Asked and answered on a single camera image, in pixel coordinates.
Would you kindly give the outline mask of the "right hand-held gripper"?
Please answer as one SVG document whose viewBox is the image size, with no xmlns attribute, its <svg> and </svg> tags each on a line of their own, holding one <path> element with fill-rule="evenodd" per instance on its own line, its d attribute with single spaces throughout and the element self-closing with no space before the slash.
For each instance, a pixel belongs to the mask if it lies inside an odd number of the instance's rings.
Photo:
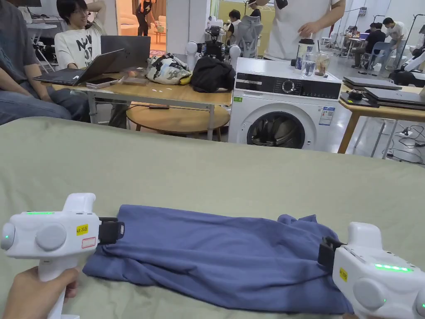
<svg viewBox="0 0 425 319">
<path fill-rule="evenodd" d="M 318 263 L 332 271 L 332 280 L 360 319 L 423 319 L 425 273 L 386 251 L 381 230 L 351 222 L 348 242 L 323 237 Z"/>
</svg>

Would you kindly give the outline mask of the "person's left hand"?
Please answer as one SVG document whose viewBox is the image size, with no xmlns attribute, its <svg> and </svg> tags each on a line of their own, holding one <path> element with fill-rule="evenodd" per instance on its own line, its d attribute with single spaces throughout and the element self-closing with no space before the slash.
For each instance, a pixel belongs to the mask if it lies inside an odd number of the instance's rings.
<svg viewBox="0 0 425 319">
<path fill-rule="evenodd" d="M 63 271 L 57 278 L 43 282 L 34 267 L 15 276 L 9 290 L 2 317 L 4 319 L 46 319 L 65 293 L 65 298 L 77 294 L 78 268 Z"/>
</svg>

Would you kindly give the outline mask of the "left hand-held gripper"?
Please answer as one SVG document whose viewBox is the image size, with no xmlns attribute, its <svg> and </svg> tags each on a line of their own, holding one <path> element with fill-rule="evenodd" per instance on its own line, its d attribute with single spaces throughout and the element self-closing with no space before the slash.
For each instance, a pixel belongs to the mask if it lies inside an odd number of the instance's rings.
<svg viewBox="0 0 425 319">
<path fill-rule="evenodd" d="M 14 259 L 38 260 L 38 278 L 47 282 L 75 268 L 83 254 L 115 244 L 125 233 L 116 217 L 93 212 L 93 193 L 70 194 L 61 211 L 25 211 L 2 229 L 1 248 Z"/>
</svg>

